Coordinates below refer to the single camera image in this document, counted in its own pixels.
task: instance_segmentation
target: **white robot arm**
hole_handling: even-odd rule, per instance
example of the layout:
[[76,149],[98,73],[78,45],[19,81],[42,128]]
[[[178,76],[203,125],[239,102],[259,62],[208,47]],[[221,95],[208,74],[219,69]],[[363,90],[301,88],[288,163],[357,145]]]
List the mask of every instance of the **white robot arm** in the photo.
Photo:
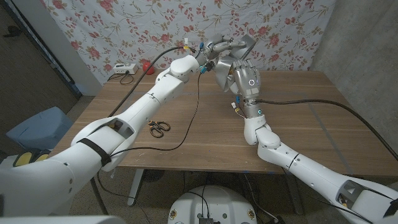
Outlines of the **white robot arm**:
[[178,97],[200,67],[211,70],[211,59],[221,51],[245,47],[244,42],[224,40],[216,34],[197,57],[174,60],[156,78],[156,84],[125,112],[99,119],[84,127],[71,147],[44,161],[0,169],[0,208],[5,217],[49,215],[72,198],[95,174],[111,171],[126,156],[141,129],[169,100]]
[[[333,205],[350,209],[372,222],[382,219],[390,203],[398,197],[396,191],[337,174],[295,152],[271,131],[255,101],[261,85],[259,73],[250,60],[243,60],[255,41],[249,36],[241,40],[233,42],[216,34],[196,57],[189,55],[173,61],[170,68],[158,75],[154,87],[125,112],[94,121],[83,128],[70,148],[44,161],[0,169],[1,214],[5,217],[51,214],[100,169],[110,171],[115,168],[127,153],[121,151],[134,143],[138,133],[163,104],[181,94],[191,75],[199,69],[204,72],[215,67],[216,81],[221,88],[243,97],[247,116],[244,137],[248,144],[259,145],[261,159],[288,169]],[[219,53],[224,50],[231,50],[229,56],[219,58]],[[354,215],[341,213],[352,223],[365,223]]]
[[[332,205],[361,215],[370,222],[378,222],[388,213],[398,217],[398,192],[395,190],[367,180],[338,174],[282,143],[266,123],[265,116],[256,102],[261,85],[258,71],[250,60],[235,60],[229,64],[227,75],[228,60],[222,58],[220,61],[223,64],[220,67],[217,65],[216,70],[218,69],[224,77],[231,75],[233,71],[233,76],[224,79],[225,83],[218,83],[221,83],[220,87],[224,89],[230,87],[231,91],[243,98],[246,114],[244,137],[250,145],[258,143],[257,154],[261,159],[289,170]],[[344,210],[338,211],[351,223],[369,223]]]

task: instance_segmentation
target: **black-handled scissors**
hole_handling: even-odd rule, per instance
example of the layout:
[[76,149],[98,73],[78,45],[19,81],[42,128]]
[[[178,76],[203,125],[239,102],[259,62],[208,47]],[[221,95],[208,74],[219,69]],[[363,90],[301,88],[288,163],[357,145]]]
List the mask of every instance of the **black-handled scissors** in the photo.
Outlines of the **black-handled scissors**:
[[163,137],[163,131],[170,131],[170,125],[164,121],[149,121],[149,132],[155,138]]

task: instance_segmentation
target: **blue cushion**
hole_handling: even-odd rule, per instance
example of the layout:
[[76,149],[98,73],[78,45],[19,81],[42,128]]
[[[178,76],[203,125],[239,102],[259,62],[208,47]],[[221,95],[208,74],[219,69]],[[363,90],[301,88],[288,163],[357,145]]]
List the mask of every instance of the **blue cushion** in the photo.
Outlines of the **blue cushion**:
[[53,149],[72,124],[65,113],[54,106],[18,124],[6,135],[25,149]]

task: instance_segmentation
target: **black cable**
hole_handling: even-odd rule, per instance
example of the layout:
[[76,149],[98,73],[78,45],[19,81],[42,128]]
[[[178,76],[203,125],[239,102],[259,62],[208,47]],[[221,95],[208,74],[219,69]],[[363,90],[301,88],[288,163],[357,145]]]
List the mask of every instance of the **black cable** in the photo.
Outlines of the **black cable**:
[[[282,170],[284,171],[285,175],[287,175],[285,169],[284,169],[283,167],[281,167],[281,168],[282,168]],[[335,208],[337,208],[337,209],[340,209],[340,210],[342,210],[342,211],[344,211],[344,212],[348,212],[348,213],[350,213],[350,214],[352,214],[352,215],[355,215],[356,217],[361,218],[361,219],[363,219],[364,221],[366,221],[366,222],[372,224],[371,221],[369,221],[367,218],[363,217],[362,215],[360,215],[360,214],[358,214],[358,213],[352,212],[352,211],[350,211],[350,210],[348,210],[348,209],[341,208],[341,207],[336,206],[336,205],[333,205],[333,204],[331,204],[331,203],[329,203],[329,202],[324,202],[324,201],[322,201],[322,200],[320,200],[320,199],[317,199],[317,198],[315,198],[315,197],[312,197],[311,195],[308,195],[308,194],[304,193],[303,190],[301,190],[301,193],[303,193],[303,194],[305,194],[307,197],[310,197],[310,198],[312,198],[312,199],[314,199],[314,200],[317,200],[317,201],[319,201],[319,202],[321,202],[321,203],[324,203],[324,204],[326,204],[326,205],[329,205],[329,206],[335,207]]]
[[[163,51],[160,55],[158,55],[155,60],[149,65],[149,67],[147,68],[147,70],[144,71],[144,73],[138,78],[136,84],[131,88],[131,90],[129,91],[129,93],[123,98],[123,100],[120,101],[120,103],[115,107],[115,109],[113,109],[113,111],[111,112],[111,114],[108,116],[113,116],[117,110],[122,106],[122,104],[129,98],[129,96],[131,95],[131,93],[133,93],[133,91],[137,88],[138,84],[141,82],[141,80],[144,78],[144,76],[146,75],[146,73],[149,71],[149,69],[156,63],[156,61],[163,56],[163,54],[166,54],[167,52],[170,52],[172,50],[177,50],[177,49],[183,49],[184,47],[172,47],[168,50]],[[195,49],[193,48],[189,48],[193,53],[196,52]]]
[[182,179],[184,181],[184,188],[182,189],[182,193],[184,194],[184,191],[185,191],[185,170],[182,171]]
[[[122,85],[128,85],[128,84],[130,84],[130,83],[132,83],[132,82],[134,81],[134,77],[132,76],[132,74],[130,74],[130,71],[129,71],[129,70],[127,70],[127,71],[125,72],[125,74],[113,74],[113,75],[111,75],[110,78],[108,79],[108,81],[109,81],[109,80],[113,80],[113,79],[115,79],[115,78],[119,78],[119,77],[121,77],[121,76],[123,76],[123,78],[120,79],[119,83],[122,84]],[[129,81],[129,82],[123,82],[123,80],[124,80],[126,77],[130,77],[130,78],[131,78],[131,81]]]
[[[208,178],[209,178],[209,173],[207,173],[206,182],[205,182],[205,185],[203,186],[203,190],[201,191],[201,217],[202,218],[203,218],[203,200],[205,199],[205,198],[203,198],[203,194],[205,193],[205,187],[207,185]],[[209,218],[209,209],[208,208],[207,208],[207,218]]]
[[[115,107],[115,109],[113,109],[113,111],[109,114],[108,117],[113,116],[113,115],[115,114],[115,112],[117,112],[117,110],[121,107],[121,105],[129,98],[129,96],[131,95],[131,93],[133,93],[133,91],[136,89],[136,87],[137,87],[138,84],[141,82],[141,80],[144,78],[144,76],[145,76],[146,73],[149,71],[149,69],[156,63],[156,61],[157,61],[161,56],[163,56],[164,54],[166,54],[167,52],[170,52],[170,51],[172,51],[172,50],[177,50],[177,49],[182,49],[182,48],[183,48],[183,47],[172,47],[171,49],[165,50],[165,51],[162,52],[160,55],[158,55],[158,56],[155,58],[155,60],[151,63],[151,65],[150,65],[150,66],[144,71],[144,73],[139,77],[138,81],[137,81],[136,84],[131,88],[131,90],[129,91],[129,93],[120,101],[120,103]],[[193,48],[191,48],[191,47],[190,47],[189,49],[190,49],[193,53],[196,52],[196,50],[193,49]],[[198,78],[198,104],[199,104],[199,78]],[[102,201],[101,195],[100,195],[100,193],[97,193],[97,194],[96,194],[96,190],[95,190],[95,189],[97,189],[97,191],[98,191],[98,188],[97,188],[97,186],[96,186],[94,177],[90,180],[90,182],[91,182],[91,186],[93,187],[93,190],[94,190],[94,193],[95,193],[95,197],[97,198],[97,201],[98,201],[98,203],[99,203],[99,206],[101,207],[101,209],[104,208],[103,212],[105,212],[105,211],[106,211],[106,207],[105,207],[104,202]],[[103,190],[105,190],[105,191],[107,191],[108,193],[112,194],[112,192],[106,190],[102,185],[101,185],[101,187],[102,187]]]
[[96,185],[96,183],[95,183],[94,177],[91,178],[90,183],[91,183],[91,186],[93,187],[93,191],[94,191],[94,194],[95,194],[95,198],[97,198],[98,205],[99,205],[99,207],[101,208],[102,213],[103,213],[104,215],[109,215],[109,213],[108,213],[108,211],[107,211],[107,209],[106,209],[106,207],[105,207],[105,204],[104,204],[104,202],[102,201],[100,192],[98,191],[98,188],[97,188],[97,185]]
[[398,154],[391,148],[390,145],[388,145],[386,140],[384,140],[384,138],[361,115],[359,115],[357,112],[355,112],[354,110],[352,110],[351,108],[347,107],[344,104],[341,104],[341,103],[338,103],[335,101],[331,101],[331,100],[294,100],[294,101],[275,102],[275,101],[267,101],[267,100],[261,100],[261,99],[256,100],[256,103],[268,103],[268,104],[273,104],[273,105],[290,105],[290,104],[297,104],[297,103],[328,103],[328,104],[339,106],[339,107],[347,110],[351,114],[353,114],[360,121],[362,121],[362,123],[364,123],[366,125],[366,127],[368,127],[372,131],[372,133],[380,140],[380,142],[384,145],[384,147],[386,147],[387,150],[392,154],[392,156],[394,156],[394,158],[398,161]]
[[190,122],[189,125],[188,125],[187,132],[185,133],[185,136],[184,136],[184,138],[182,139],[182,142],[181,142],[178,146],[175,146],[175,147],[173,147],[173,148],[171,148],[171,149],[159,149],[159,148],[156,148],[156,147],[134,147],[134,148],[129,148],[129,149],[120,150],[120,151],[118,151],[118,152],[115,152],[114,154],[111,154],[110,156],[113,157],[113,156],[115,156],[115,155],[117,155],[117,154],[119,154],[119,153],[126,152],[126,151],[130,151],[130,150],[136,150],[136,149],[153,149],[153,150],[158,150],[158,151],[172,151],[172,150],[177,149],[178,147],[180,147],[180,146],[184,143],[185,139],[187,138],[189,129],[191,128],[191,125],[192,125],[192,122],[193,122],[193,119],[195,118],[195,115],[196,115],[197,112],[198,112],[198,106],[199,106],[199,81],[200,81],[200,76],[201,76],[201,75],[202,75],[202,73],[199,74],[199,77],[198,77],[198,101],[197,101],[197,108],[195,109],[195,112],[194,112],[194,114],[193,114],[193,116],[192,116],[191,122]]
[[198,54],[195,56],[195,59],[198,58],[199,54],[200,54],[201,48],[199,48],[198,50]]
[[102,188],[105,192],[107,192],[107,193],[109,193],[109,194],[112,194],[112,195],[120,196],[120,197],[125,197],[125,198],[132,198],[132,199],[134,199],[134,200],[136,201],[138,207],[141,209],[141,211],[144,213],[145,217],[147,218],[147,222],[150,224],[150,221],[149,221],[149,218],[148,218],[146,212],[145,212],[144,209],[139,205],[138,200],[137,200],[136,198],[130,197],[130,196],[121,195],[121,194],[117,194],[117,193],[114,193],[114,192],[112,192],[112,191],[106,189],[106,188],[104,187],[104,185],[102,184],[102,182],[101,182],[101,179],[100,179],[100,172],[97,172],[97,180],[98,180],[99,186],[101,186],[101,188]]
[[187,193],[191,193],[191,194],[197,195],[197,196],[201,197],[202,200],[205,201],[206,207],[207,207],[207,218],[209,218],[209,205],[207,204],[206,199],[203,198],[203,196],[201,196],[200,194],[197,194],[197,193],[195,193],[195,192],[187,192]]

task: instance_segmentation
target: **table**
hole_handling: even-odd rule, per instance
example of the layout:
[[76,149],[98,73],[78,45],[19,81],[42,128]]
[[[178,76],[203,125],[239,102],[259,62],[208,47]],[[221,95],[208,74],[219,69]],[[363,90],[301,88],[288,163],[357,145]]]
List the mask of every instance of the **table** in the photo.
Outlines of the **table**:
[[[147,75],[120,107],[124,111],[153,85],[160,70]],[[142,74],[139,70],[135,79]],[[186,84],[183,95],[161,107],[153,117],[166,121],[171,130],[161,139],[152,137],[149,128],[140,133],[135,147],[171,148],[178,145],[187,131],[197,103],[195,75]],[[265,100],[333,100],[349,105],[322,72],[261,72],[261,95]],[[103,87],[50,156],[68,148],[73,137],[90,122],[107,117],[132,85],[123,86],[114,79]],[[174,151],[131,151],[119,166],[136,169],[201,170],[218,172],[255,172],[281,174],[282,169],[257,156],[257,146],[244,140],[244,121],[231,107],[235,96],[223,93],[213,72],[200,78],[200,102],[195,120],[184,144]],[[310,103],[299,105],[262,105],[273,132],[282,142],[323,164],[348,175],[398,175],[398,162],[365,125],[351,113],[334,105]]]

